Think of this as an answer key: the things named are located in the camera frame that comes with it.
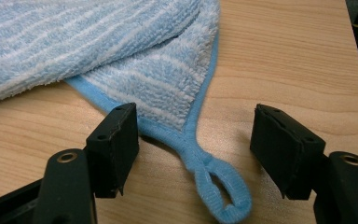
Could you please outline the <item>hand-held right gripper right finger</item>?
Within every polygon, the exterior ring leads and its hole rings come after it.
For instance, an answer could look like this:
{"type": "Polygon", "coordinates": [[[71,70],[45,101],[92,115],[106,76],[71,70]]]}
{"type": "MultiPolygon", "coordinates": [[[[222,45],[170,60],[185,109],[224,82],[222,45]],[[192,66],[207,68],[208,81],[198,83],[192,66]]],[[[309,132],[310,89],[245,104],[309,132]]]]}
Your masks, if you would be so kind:
{"type": "Polygon", "coordinates": [[[284,111],[258,104],[250,150],[290,200],[307,200],[325,141],[284,111]]]}

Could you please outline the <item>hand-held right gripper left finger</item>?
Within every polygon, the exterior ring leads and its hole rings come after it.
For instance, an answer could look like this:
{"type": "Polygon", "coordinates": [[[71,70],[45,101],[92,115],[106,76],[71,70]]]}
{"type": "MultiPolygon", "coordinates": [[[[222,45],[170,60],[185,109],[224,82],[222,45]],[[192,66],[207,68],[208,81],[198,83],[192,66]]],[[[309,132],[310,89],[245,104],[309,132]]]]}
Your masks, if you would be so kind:
{"type": "Polygon", "coordinates": [[[115,198],[139,152],[135,103],[115,107],[86,140],[90,179],[97,198],[115,198]]]}

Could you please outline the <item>blue striped towel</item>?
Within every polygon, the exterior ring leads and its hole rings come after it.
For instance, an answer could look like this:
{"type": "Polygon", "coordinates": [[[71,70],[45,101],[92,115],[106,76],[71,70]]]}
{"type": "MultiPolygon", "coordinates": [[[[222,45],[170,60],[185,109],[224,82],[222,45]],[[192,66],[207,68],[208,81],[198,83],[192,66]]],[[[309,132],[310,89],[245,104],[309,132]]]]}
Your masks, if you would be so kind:
{"type": "Polygon", "coordinates": [[[177,152],[219,222],[238,224],[250,192],[196,139],[219,14],[219,0],[0,0],[0,101],[65,81],[103,110],[136,103],[140,132],[177,152]]]}

